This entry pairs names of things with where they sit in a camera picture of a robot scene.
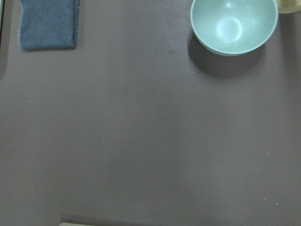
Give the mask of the mint green bowl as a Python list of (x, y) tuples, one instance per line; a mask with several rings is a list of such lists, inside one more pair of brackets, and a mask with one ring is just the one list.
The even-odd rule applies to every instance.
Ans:
[(195, 0), (190, 22), (204, 48), (220, 56), (239, 56), (272, 36), (278, 7), (275, 0)]

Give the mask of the wooden mug tree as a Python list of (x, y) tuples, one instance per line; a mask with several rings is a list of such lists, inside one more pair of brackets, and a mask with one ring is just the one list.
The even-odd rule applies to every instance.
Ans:
[(280, 14), (290, 14), (301, 11), (301, 0), (276, 0)]

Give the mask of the grey folded cloth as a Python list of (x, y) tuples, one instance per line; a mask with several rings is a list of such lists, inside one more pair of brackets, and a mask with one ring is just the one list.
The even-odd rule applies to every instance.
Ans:
[(74, 49), (79, 0), (21, 0), (18, 44), (22, 50)]

